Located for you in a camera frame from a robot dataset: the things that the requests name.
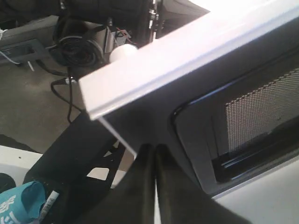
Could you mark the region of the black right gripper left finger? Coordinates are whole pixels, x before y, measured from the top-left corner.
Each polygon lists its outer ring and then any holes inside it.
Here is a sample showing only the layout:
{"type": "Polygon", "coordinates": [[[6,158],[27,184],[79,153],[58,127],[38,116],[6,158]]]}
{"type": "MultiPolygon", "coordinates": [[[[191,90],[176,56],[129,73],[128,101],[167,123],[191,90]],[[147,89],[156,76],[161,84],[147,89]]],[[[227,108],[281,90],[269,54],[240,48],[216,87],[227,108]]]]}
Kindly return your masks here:
{"type": "Polygon", "coordinates": [[[138,155],[113,189],[89,178],[73,186],[63,224],[152,224],[155,210],[155,148],[141,145],[138,155]]]}

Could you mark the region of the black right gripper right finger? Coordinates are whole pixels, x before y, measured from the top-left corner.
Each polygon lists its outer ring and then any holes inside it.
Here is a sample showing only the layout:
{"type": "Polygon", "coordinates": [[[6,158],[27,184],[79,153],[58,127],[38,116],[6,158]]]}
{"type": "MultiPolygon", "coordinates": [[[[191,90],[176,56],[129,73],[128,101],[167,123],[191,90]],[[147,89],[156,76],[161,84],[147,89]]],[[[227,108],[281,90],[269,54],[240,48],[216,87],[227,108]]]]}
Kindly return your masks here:
{"type": "Polygon", "coordinates": [[[249,224],[196,185],[178,165],[169,148],[156,147],[156,180],[163,224],[249,224]]]}

